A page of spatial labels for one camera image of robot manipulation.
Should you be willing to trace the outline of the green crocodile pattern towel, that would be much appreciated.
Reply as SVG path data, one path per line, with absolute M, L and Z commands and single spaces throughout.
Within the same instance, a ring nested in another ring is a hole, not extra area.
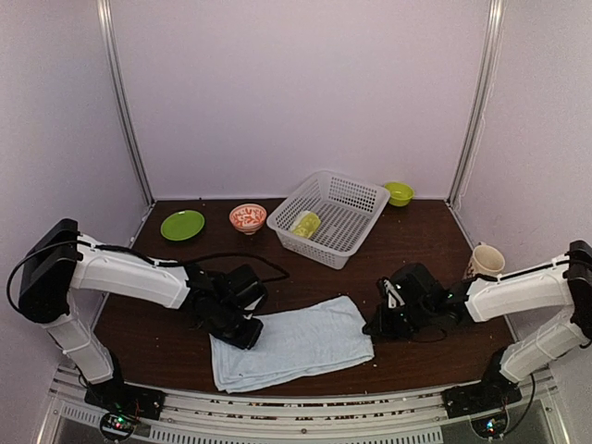
M 319 229 L 320 225 L 321 220 L 316 213 L 303 210 L 293 220 L 289 232 L 296 236 L 310 239 Z

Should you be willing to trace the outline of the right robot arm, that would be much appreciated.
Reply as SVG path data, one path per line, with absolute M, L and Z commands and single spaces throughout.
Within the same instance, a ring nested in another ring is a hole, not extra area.
M 477 383 L 443 391 L 450 417 L 520 401 L 519 383 L 570 350 L 591 344 L 591 247 L 571 242 L 566 254 L 495 277 L 476 274 L 444 288 L 420 263 L 377 282 L 382 302 L 363 333 L 412 339 L 425 327 L 448 332 L 467 322 L 558 306 L 560 311 L 527 338 L 495 351 Z

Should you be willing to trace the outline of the light blue towel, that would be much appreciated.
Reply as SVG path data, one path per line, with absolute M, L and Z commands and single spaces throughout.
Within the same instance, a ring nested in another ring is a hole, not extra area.
M 264 327 L 249 350 L 210 338 L 213 380 L 227 393 L 265 389 L 366 363 L 375 357 L 364 318 L 342 295 L 313 306 L 261 317 Z

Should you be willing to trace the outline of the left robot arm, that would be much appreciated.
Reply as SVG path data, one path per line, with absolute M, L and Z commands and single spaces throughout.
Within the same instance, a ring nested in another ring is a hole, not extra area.
M 253 313 L 268 298 L 266 281 L 250 265 L 227 273 L 207 271 L 207 256 L 177 261 L 153 258 L 129 247 L 104 244 L 80 232 L 77 221 L 58 221 L 11 270 L 6 289 L 20 279 L 11 308 L 41 325 L 78 367 L 99 406 L 122 412 L 160 391 L 125 383 L 116 355 L 75 313 L 73 290 L 97 290 L 184 311 L 212 337 L 251 349 L 264 329 Z

